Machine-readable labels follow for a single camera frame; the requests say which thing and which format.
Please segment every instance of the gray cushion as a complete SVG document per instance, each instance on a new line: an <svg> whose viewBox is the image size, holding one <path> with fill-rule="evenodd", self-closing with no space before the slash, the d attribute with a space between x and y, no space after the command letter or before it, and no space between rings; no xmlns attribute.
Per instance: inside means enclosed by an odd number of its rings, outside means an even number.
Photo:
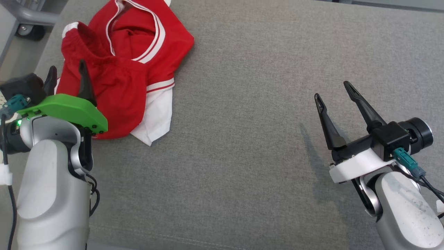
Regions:
<svg viewBox="0 0 444 250"><path fill-rule="evenodd" d="M40 76L52 64L61 71L64 25L88 22L105 2L67 4ZM152 147L132 136L94 142L102 199L91 239L134 249L382 249L351 183L329 177L313 95L348 141L366 134L345 80L387 121L429 123L435 143L416 159L444 189L442 14L309 0L171 8L195 37L175 77L171 131ZM18 173L24 162L10 159Z"/></svg>

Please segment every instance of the metal frame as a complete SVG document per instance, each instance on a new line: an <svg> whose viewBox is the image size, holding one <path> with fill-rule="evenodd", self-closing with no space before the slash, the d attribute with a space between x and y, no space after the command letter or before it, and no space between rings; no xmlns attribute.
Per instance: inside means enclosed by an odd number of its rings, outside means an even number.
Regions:
<svg viewBox="0 0 444 250"><path fill-rule="evenodd" d="M15 0L0 0L3 5L21 24L53 26L59 15L49 12L31 10Z"/></svg>

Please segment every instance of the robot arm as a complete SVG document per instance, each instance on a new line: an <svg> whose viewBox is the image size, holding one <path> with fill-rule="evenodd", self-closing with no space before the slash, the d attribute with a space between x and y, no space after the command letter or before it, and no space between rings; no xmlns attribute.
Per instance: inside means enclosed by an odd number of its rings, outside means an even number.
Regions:
<svg viewBox="0 0 444 250"><path fill-rule="evenodd" d="M91 137L106 132L107 120L96 108L82 60L79 73L82 79L77 97L54 94L54 66L44 84L29 74L0 86L8 100L0 110L2 123L5 107L8 115L18 112L23 117L1 127L2 150L7 154L29 152L16 206L19 250L85 249L89 216L97 205L90 208L92 192L97 193L96 203L99 200L96 181L89 175L93 167ZM13 106L11 100L16 96L18 106Z"/></svg>
<svg viewBox="0 0 444 250"><path fill-rule="evenodd" d="M369 135L347 144L331 122L321 96L314 96L327 147L332 151L331 178L335 183L353 183L366 212L377 218L376 228L386 250L444 250L443 225L418 184L434 188L410 156L432 145L431 129L419 118L387 123L351 83L345 81L344 86ZM385 166L394 171L365 182L365 176Z"/></svg>

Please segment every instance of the white fabric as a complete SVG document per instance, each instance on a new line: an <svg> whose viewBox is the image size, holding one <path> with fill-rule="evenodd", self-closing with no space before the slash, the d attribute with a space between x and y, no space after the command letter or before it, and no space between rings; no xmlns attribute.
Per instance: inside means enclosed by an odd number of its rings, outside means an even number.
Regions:
<svg viewBox="0 0 444 250"><path fill-rule="evenodd" d="M173 88L147 93L142 123L131 134L148 146L170 131L173 114Z"/></svg>

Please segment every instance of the seam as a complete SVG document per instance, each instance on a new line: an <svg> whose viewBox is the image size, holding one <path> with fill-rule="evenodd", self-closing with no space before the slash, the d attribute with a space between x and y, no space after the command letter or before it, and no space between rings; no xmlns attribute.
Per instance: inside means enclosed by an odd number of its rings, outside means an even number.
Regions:
<svg viewBox="0 0 444 250"><path fill-rule="evenodd" d="M90 227L101 228L101 229L111 231L110 228L105 228L105 227L100 227L100 226L90 226ZM133 234L140 235L140 236L146 236L146 237L150 237L150 238L155 238L155 239L160 239L160 240L165 240L165 241L178 242L178 243L183 243L183 244L188 244L188 245L201 246L201 247L213 248L213 249L218 249L218 250L227 250L226 248L219 248L219 247L214 247L214 246L199 245L199 244L190 243L190 242L176 241L176 240L172 240L172 239L165 239L162 237L156 237L153 235L146 235L146 234L141 234L141 233L133 233Z"/></svg>
<svg viewBox="0 0 444 250"><path fill-rule="evenodd" d="M121 230L122 229L122 228L118 228L118 227L115 227L115 226L91 226L91 227L98 227L98 228L103 228L103 229L107 229L107 230L110 230L110 228L117 229L117 230ZM239 247L235 247L235 246L226 246L226 245L221 245L221 244L216 244L216 243L203 242L203 241L198 241L198 240L192 240L192 239L187 239L187 238L170 236L170 235L166 235L166 234L156 234L156 233L153 233L151 230L149 230L149 231L142 231L142 230L137 230L137 229L132 229L132 228L126 228L126 230L133 231L133 232L144 233L144 234L154 234L154 235L159 235L159 236L163 236L163 237L175 238L175 239L186 240L186 241L191 241L191 242L199 242L199 243L208 244L208 245L228 247L228 248L231 248L231 249L248 250L246 248L239 248Z"/></svg>

